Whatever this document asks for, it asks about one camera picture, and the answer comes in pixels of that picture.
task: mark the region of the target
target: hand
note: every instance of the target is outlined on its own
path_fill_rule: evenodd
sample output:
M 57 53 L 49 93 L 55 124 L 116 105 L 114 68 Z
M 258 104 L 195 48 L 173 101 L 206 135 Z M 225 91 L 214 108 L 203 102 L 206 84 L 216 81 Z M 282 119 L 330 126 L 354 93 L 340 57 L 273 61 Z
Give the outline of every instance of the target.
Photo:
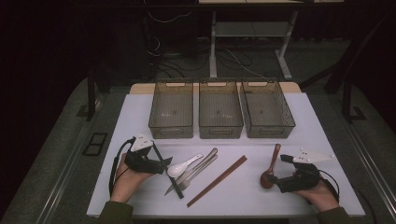
M 312 189 L 297 190 L 293 193 L 303 196 L 311 202 L 319 212 L 324 212 L 340 206 L 332 195 L 332 192 L 321 180 L 319 180 L 318 184 Z
M 126 154 L 122 154 L 119 168 L 116 171 L 116 183 L 114 183 L 113 193 L 110 201 L 118 203 L 127 203 L 134 193 L 139 189 L 144 180 L 153 174 L 138 173 L 129 169 L 125 164 Z

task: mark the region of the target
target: person's left hand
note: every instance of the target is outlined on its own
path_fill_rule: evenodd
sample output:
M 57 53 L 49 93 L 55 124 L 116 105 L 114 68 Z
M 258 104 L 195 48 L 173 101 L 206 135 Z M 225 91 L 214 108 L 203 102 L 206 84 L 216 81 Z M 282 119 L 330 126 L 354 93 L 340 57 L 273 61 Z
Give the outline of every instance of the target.
M 126 154 L 122 154 L 119 168 L 116 172 L 116 182 L 114 183 L 113 193 L 110 201 L 118 203 L 127 203 L 134 193 L 139 189 L 144 180 L 153 174 L 138 173 L 129 169 L 125 164 Z

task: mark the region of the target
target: utensil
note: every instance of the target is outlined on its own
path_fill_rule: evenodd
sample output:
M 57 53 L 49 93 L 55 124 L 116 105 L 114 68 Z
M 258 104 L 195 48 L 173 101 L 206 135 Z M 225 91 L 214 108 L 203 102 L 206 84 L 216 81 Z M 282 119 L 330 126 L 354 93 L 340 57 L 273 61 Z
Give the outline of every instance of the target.
M 173 178 L 176 178 L 176 177 L 182 175 L 184 173 L 184 171 L 186 171 L 187 167 L 191 163 L 193 163 L 194 161 L 202 158 L 203 156 L 204 155 L 199 153 L 199 154 L 193 156 L 191 159 L 189 159 L 189 160 L 187 160 L 185 162 L 182 162 L 180 164 L 176 164 L 176 165 L 173 165 L 173 166 L 169 167 L 168 170 L 167 170 L 168 175 L 173 177 Z
M 210 163 L 212 163 L 212 161 L 215 161 L 218 158 L 218 155 L 213 156 L 212 158 L 210 158 L 210 160 L 208 162 L 206 162 L 204 165 L 202 165 L 190 178 L 187 178 L 185 180 L 183 180 L 178 187 L 180 188 L 180 190 L 184 190 L 186 188 L 189 187 L 190 182 L 196 177 L 198 176 L 199 173 L 201 173 Z
M 242 156 L 239 158 L 238 161 L 236 161 L 230 168 L 228 168 L 226 171 L 224 171 L 221 175 L 219 175 L 218 178 L 216 178 L 212 183 L 210 183 L 205 189 L 203 189 L 195 198 L 193 198 L 189 203 L 187 203 L 187 207 L 192 206 L 194 203 L 196 203 L 200 198 L 202 198 L 206 193 L 208 193 L 211 189 L 213 189 L 221 180 L 223 180 L 225 177 L 230 175 L 236 168 L 238 168 L 242 163 L 244 163 L 247 160 L 246 156 Z
M 271 165 L 268 168 L 268 170 L 266 170 L 264 173 L 262 173 L 262 176 L 260 177 L 260 184 L 265 189 L 270 189 L 274 185 L 267 179 L 267 175 L 274 174 L 274 165 L 275 165 L 277 154 L 279 153 L 279 150 L 280 150 L 280 144 L 276 144 L 275 148 L 274 148 L 273 158 L 271 160 Z
M 187 177 L 189 177 L 190 175 L 192 175 L 192 173 L 194 173 L 196 170 L 198 170 L 202 165 L 204 165 L 207 161 L 210 160 L 210 158 L 212 158 L 214 155 L 216 155 L 216 153 L 218 153 L 218 149 L 216 147 L 214 147 L 212 149 L 212 151 L 210 151 L 209 154 L 207 154 L 207 156 L 200 162 L 198 163 L 198 165 L 194 166 L 192 169 L 190 169 L 189 171 L 184 172 L 183 175 L 181 175 L 177 180 L 176 183 L 177 185 L 180 184 L 181 182 L 183 182 L 183 180 L 185 180 Z M 170 191 L 172 191 L 172 189 L 174 189 L 174 186 L 171 185 L 168 190 L 165 192 L 165 195 L 168 194 Z

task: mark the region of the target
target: white spoon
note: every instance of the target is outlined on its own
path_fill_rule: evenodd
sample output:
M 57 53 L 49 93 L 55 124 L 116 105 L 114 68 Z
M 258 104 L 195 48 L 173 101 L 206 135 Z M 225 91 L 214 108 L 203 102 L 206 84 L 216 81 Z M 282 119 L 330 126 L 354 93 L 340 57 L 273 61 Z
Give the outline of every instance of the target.
M 184 171 L 186 171 L 187 167 L 188 167 L 193 161 L 196 161 L 196 160 L 202 158 L 203 156 L 204 156 L 204 155 L 202 155 L 202 154 L 200 153 L 200 154 L 197 154 L 197 155 L 193 156 L 191 159 L 189 159 L 189 160 L 187 160 L 187 161 L 185 161 L 185 162 L 182 162 L 182 163 L 180 163 L 180 164 L 176 164 L 176 165 L 173 165 L 173 166 L 169 167 L 169 168 L 168 168 L 168 171 L 167 171 L 168 175 L 171 176 L 171 177 L 173 177 L 173 178 L 176 178 L 176 177 L 182 175 L 182 174 L 184 173 Z

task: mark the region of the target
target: fork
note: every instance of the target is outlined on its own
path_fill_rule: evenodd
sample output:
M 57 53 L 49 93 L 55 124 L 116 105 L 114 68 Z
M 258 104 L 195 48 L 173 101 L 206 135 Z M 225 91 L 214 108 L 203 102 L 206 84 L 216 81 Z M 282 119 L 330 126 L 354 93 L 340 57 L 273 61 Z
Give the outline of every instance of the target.
M 201 173 L 201 171 L 203 171 L 210 163 L 212 163 L 212 161 L 214 161 L 215 159 L 218 158 L 218 155 L 214 155 L 212 158 L 210 158 L 210 160 L 205 163 L 205 165 L 203 165 L 202 167 L 200 167 L 190 178 L 183 180 L 178 187 L 180 188 L 180 190 L 184 190 L 186 188 L 189 187 L 190 182 L 199 174 Z

